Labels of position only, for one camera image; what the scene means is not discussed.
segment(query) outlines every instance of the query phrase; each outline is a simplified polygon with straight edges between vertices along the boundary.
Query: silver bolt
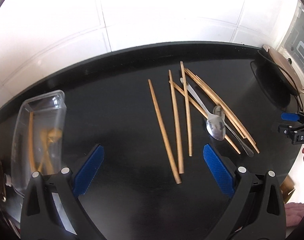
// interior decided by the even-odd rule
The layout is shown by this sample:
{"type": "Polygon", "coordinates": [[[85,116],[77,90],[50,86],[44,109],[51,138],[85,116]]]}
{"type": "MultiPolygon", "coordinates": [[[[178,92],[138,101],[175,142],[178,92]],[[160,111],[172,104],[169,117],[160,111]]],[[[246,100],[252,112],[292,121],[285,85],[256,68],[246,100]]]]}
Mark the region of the silver bolt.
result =
{"type": "Polygon", "coordinates": [[[4,174],[4,181],[6,186],[12,187],[12,181],[11,181],[11,176],[8,174],[4,174]]]}
{"type": "Polygon", "coordinates": [[[70,169],[68,167],[65,167],[61,170],[62,174],[67,174],[70,171],[70,169]]]}
{"type": "Polygon", "coordinates": [[[275,177],[275,172],[269,171],[269,172],[268,172],[268,175],[271,176],[271,177],[275,177]]]}
{"type": "Polygon", "coordinates": [[[32,177],[36,178],[39,176],[39,172],[38,171],[35,171],[34,173],[32,173],[32,177]]]}
{"type": "Polygon", "coordinates": [[[240,167],[238,168],[238,170],[239,170],[240,173],[245,173],[245,172],[246,172],[246,168],[243,167],[243,166],[240,166],[240,167]]]}

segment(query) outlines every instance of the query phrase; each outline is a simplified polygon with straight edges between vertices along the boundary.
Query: black table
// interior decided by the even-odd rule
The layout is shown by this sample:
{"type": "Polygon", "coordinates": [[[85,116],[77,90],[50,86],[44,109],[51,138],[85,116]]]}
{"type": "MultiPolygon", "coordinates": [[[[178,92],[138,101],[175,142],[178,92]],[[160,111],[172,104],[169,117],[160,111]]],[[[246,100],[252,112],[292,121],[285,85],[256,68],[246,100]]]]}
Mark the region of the black table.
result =
{"type": "MultiPolygon", "coordinates": [[[[62,89],[66,96],[62,163],[71,166],[95,143],[105,159],[86,195],[79,199],[107,239],[203,239],[223,213],[223,195],[206,163],[205,144],[236,166],[279,182],[292,167],[300,145],[277,132],[282,111],[297,111],[296,101],[278,77],[262,65],[255,47],[218,42],[163,43],[108,53],[63,69],[25,90],[0,110],[0,157],[10,174],[11,142],[21,103],[62,89]],[[191,105],[193,156],[187,153],[184,99],[176,94],[183,139],[185,174],[174,181],[156,119],[148,79],[152,80],[167,134],[176,153],[168,70],[180,84],[180,65],[202,78],[232,109],[260,150],[249,158],[203,129],[191,105]]],[[[189,80],[211,111],[213,102],[189,80]]],[[[20,217],[20,197],[7,188],[6,210],[20,217]]]]}

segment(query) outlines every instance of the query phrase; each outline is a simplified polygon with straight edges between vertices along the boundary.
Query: spoon handle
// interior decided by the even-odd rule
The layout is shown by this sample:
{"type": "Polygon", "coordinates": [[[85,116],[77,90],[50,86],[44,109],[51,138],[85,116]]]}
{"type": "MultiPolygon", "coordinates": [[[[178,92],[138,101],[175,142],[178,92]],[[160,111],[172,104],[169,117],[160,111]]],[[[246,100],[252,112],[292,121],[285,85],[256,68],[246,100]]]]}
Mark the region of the spoon handle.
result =
{"type": "Polygon", "coordinates": [[[190,94],[195,98],[195,100],[199,103],[199,105],[203,108],[203,110],[205,111],[205,113],[207,113],[207,116],[210,117],[212,116],[212,114],[207,110],[207,108],[204,106],[201,98],[199,98],[199,96],[197,95],[197,93],[194,91],[194,89],[191,87],[191,85],[186,82],[186,87],[187,90],[190,92],[190,94]]]}
{"type": "Polygon", "coordinates": [[[225,126],[231,131],[231,133],[235,136],[235,138],[237,139],[237,141],[239,141],[240,145],[243,147],[244,151],[246,152],[246,154],[249,157],[253,157],[254,156],[254,152],[252,151],[252,149],[250,149],[250,147],[248,147],[246,145],[246,143],[244,143],[241,138],[238,137],[238,135],[231,129],[231,127],[229,127],[226,123],[225,126]]]}

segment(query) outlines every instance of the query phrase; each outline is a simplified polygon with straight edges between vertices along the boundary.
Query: spoon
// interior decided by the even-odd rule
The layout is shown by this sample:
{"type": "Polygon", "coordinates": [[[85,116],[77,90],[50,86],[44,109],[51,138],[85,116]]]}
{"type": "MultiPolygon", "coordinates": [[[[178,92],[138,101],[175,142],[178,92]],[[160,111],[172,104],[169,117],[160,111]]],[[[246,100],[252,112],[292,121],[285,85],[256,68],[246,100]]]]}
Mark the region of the spoon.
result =
{"type": "Polygon", "coordinates": [[[231,129],[231,127],[229,127],[226,123],[225,123],[225,112],[224,109],[221,106],[215,106],[213,109],[213,114],[217,114],[218,116],[220,116],[223,119],[223,122],[225,124],[225,126],[232,132],[232,134],[235,136],[235,138],[237,139],[237,141],[239,141],[239,143],[241,144],[241,146],[243,147],[244,151],[246,152],[246,154],[249,157],[253,157],[254,153],[253,151],[250,149],[250,147],[248,147],[246,145],[246,143],[244,143],[240,137],[237,136],[237,134],[231,129]]]}
{"type": "Polygon", "coordinates": [[[216,140],[223,141],[226,133],[225,125],[223,119],[216,115],[210,113],[207,108],[204,106],[202,100],[199,98],[194,89],[190,86],[188,82],[186,82],[187,90],[190,94],[195,98],[195,100],[199,103],[199,105],[203,108],[205,113],[207,114],[206,120],[206,129],[208,133],[216,140]]]}

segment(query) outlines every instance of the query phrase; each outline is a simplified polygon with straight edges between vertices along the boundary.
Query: clear plastic tray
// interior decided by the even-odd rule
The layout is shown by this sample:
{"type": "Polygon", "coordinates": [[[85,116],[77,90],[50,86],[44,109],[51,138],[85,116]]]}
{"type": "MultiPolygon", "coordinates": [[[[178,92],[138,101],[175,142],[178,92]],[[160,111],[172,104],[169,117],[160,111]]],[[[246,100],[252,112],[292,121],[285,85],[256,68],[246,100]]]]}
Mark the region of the clear plastic tray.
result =
{"type": "Polygon", "coordinates": [[[31,174],[61,170],[61,145],[66,106],[64,92],[56,90],[25,100],[20,107],[11,152],[11,178],[24,196],[31,174]]]}

